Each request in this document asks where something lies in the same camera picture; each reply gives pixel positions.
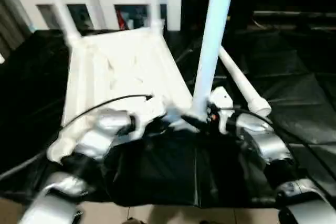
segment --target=black plastic sheet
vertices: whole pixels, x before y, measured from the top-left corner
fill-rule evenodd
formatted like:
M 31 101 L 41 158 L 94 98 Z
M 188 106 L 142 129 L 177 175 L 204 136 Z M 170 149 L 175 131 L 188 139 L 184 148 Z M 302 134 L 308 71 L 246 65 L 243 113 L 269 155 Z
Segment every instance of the black plastic sheet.
M 166 34 L 193 91 L 200 48 L 176 33 Z M 335 35 L 244 31 L 225 35 L 224 46 L 272 106 L 270 118 L 305 139 L 336 172 Z M 59 128 L 66 92 L 68 50 L 56 31 L 35 32 L 0 66 L 2 155 L 0 173 L 45 148 Z M 224 86 L 235 105 L 246 107 L 219 61 L 214 87 Z M 283 136 L 311 177 L 336 197 L 336 182 L 294 139 Z M 276 207 L 262 172 L 227 136 L 167 131 L 119 146 L 105 161 L 101 188 L 88 200 L 123 206 L 142 204 L 199 207 Z M 42 157 L 0 182 L 0 195 L 29 202 L 59 167 Z

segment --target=floor tile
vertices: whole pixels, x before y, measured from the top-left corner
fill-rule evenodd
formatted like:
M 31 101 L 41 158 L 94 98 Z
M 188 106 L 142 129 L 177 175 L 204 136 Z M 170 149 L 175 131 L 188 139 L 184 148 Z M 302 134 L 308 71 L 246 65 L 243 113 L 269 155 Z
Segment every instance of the floor tile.
M 147 224 L 198 224 L 202 220 L 214 221 L 218 224 L 235 223 L 233 209 L 230 208 L 199 209 L 146 205 L 130 208 L 129 216 Z
M 278 224 L 277 209 L 235 209 L 237 224 Z
M 122 224 L 127 220 L 129 209 L 114 203 L 84 202 L 80 205 L 85 211 L 80 224 Z
M 0 223 L 16 224 L 23 213 L 22 205 L 7 199 L 0 199 Z

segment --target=black cable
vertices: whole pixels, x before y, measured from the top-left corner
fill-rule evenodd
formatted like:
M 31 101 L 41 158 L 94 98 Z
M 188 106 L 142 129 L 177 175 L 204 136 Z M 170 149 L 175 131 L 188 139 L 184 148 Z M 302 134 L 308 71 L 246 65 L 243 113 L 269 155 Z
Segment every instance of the black cable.
M 318 160 L 318 162 L 321 164 L 321 166 L 327 171 L 327 173 L 330 175 L 330 177 L 336 182 L 335 173 L 332 171 L 332 169 L 330 169 L 330 167 L 326 164 L 326 162 L 319 157 L 319 155 L 316 153 L 316 151 L 314 151 L 312 149 L 312 147 L 310 147 L 309 144 L 304 139 L 302 139 L 299 136 L 295 135 L 294 133 L 286 130 L 284 127 L 282 127 L 278 124 L 275 124 L 274 122 L 271 122 L 268 119 L 254 113 L 254 112 L 251 112 L 249 110 L 245 110 L 245 109 L 241 109 L 241 108 L 231 108 L 231 109 L 228 108 L 228 109 L 222 109 L 222 110 L 233 110 L 235 112 L 250 114 L 250 115 L 255 116 L 256 118 L 264 121 L 265 123 L 267 123 L 269 126 L 271 126 L 274 129 L 274 131 L 276 133 L 278 132 L 278 130 L 280 130 L 280 131 L 283 131 L 285 134 L 295 138 L 300 144 L 302 144 Z
M 69 127 L 70 125 L 73 124 L 74 121 L 76 121 L 77 119 L 79 119 L 80 117 L 86 115 L 87 113 L 91 112 L 92 110 L 95 110 L 99 107 L 102 107 L 108 103 L 111 102 L 116 102 L 122 99 L 127 99 L 127 98 L 133 98 L 133 97 L 146 97 L 147 100 L 151 99 L 153 96 L 152 95 L 148 95 L 148 94 L 131 94 L 131 95 L 125 95 L 123 97 L 118 97 L 118 98 L 114 98 L 114 99 L 110 99 L 108 101 L 102 102 L 96 106 L 93 106 L 87 110 L 85 110 L 84 112 L 80 113 L 78 116 L 75 116 L 73 119 L 71 119 L 67 124 L 65 124 L 63 127 L 61 127 L 60 129 L 57 130 L 57 132 L 55 134 L 58 134 L 60 132 L 60 130 L 64 130 L 65 128 Z M 25 167 L 27 167 L 28 165 L 30 165 L 31 163 L 35 162 L 36 160 L 38 160 L 40 157 L 42 157 L 48 150 L 49 146 L 47 146 L 46 148 L 44 148 L 40 153 L 36 154 L 35 156 L 33 156 L 32 158 L 22 162 L 21 164 L 16 165 L 15 167 L 3 172 L 0 174 L 0 181 L 7 179 L 8 177 L 12 176 L 13 174 L 16 174 L 17 172 L 21 171 L 22 169 L 24 169 Z

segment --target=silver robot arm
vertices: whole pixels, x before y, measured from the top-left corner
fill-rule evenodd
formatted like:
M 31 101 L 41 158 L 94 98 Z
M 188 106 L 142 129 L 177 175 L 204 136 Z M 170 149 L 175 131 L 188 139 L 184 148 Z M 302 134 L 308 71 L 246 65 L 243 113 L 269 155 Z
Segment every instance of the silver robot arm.
M 50 176 L 19 224 L 79 223 L 82 211 L 77 206 L 84 196 L 95 190 L 101 176 L 99 167 L 110 150 L 140 139 L 150 122 L 165 116 L 160 101 L 153 98 L 149 101 L 136 115 L 100 110 L 93 126 L 78 138 L 73 152 L 62 158 L 64 171 Z
M 286 144 L 270 124 L 246 113 L 219 109 L 212 104 L 209 124 L 222 134 L 240 139 L 242 153 L 249 152 L 253 162 L 264 172 L 281 207 L 281 224 L 336 223 L 336 211 L 325 194 L 297 167 Z

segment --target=white tube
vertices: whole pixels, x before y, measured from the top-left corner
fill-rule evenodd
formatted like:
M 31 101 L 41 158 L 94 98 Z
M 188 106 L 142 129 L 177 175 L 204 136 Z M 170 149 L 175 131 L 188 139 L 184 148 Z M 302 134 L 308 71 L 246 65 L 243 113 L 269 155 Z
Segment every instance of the white tube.
M 162 24 L 161 24 L 161 18 L 160 18 L 160 6 L 158 0 L 150 0 L 149 4 L 149 10 L 150 10 L 150 25 L 153 31 L 161 33 L 162 30 Z
M 78 40 L 80 38 L 80 34 L 76 29 L 76 25 L 72 19 L 70 11 L 62 0 L 54 0 L 54 5 L 58 21 L 60 22 L 60 25 L 67 37 L 67 42 L 69 46 L 73 47 L 72 42 L 74 40 Z
M 206 101 L 214 80 L 230 1 L 209 0 L 193 101 L 193 110 L 202 118 L 206 116 Z
M 258 94 L 223 47 L 219 49 L 219 57 L 243 94 L 250 111 L 261 116 L 268 116 L 271 113 L 271 106 Z

